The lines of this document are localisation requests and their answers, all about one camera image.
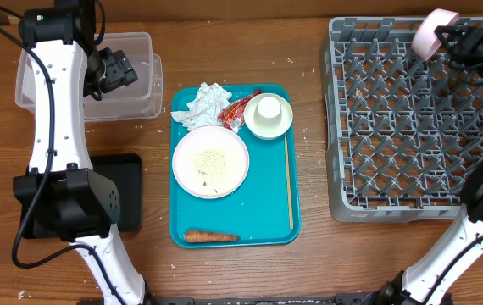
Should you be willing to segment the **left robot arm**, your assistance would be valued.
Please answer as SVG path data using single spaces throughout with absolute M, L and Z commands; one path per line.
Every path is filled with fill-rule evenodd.
M 134 81 L 119 53 L 98 50 L 97 1 L 57 1 L 30 9 L 19 23 L 21 47 L 31 57 L 35 83 L 35 139 L 28 171 L 13 179 L 25 209 L 12 246 L 21 269 L 41 266 L 77 251 L 92 272 L 106 304 L 149 304 L 147 283 L 136 271 L 119 234 L 118 187 L 93 168 L 86 146 L 86 96 Z M 24 233 L 38 225 L 68 246 L 34 263 L 18 258 Z

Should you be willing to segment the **pink plastic bowl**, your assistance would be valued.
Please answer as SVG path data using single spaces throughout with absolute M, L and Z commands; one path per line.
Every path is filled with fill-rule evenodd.
M 454 25 L 459 13 L 437 8 L 432 11 L 417 29 L 412 40 L 412 49 L 424 61 L 428 60 L 440 47 L 435 29 L 438 26 Z

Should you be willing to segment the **white plastic cup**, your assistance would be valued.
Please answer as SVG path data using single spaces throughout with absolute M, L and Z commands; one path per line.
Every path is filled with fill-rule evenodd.
M 258 120 L 275 122 L 281 116 L 281 104 L 276 97 L 262 97 L 255 110 Z

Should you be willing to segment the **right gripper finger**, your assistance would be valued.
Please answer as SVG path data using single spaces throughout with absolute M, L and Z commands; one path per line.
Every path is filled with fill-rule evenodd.
M 472 31 L 472 29 L 472 26 L 467 25 L 439 25 L 434 30 L 434 33 L 436 34 L 436 36 L 461 36 Z
M 452 57 L 467 56 L 483 42 L 483 29 L 468 27 L 447 35 L 448 52 Z

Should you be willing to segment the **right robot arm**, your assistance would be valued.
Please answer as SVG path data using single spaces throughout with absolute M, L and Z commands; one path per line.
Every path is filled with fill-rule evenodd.
M 439 46 L 452 61 L 483 74 L 483 29 L 425 21 L 413 39 L 428 59 Z M 451 304 L 448 290 L 483 255 L 483 161 L 464 183 L 462 206 L 436 244 L 414 265 L 362 299 L 363 304 Z

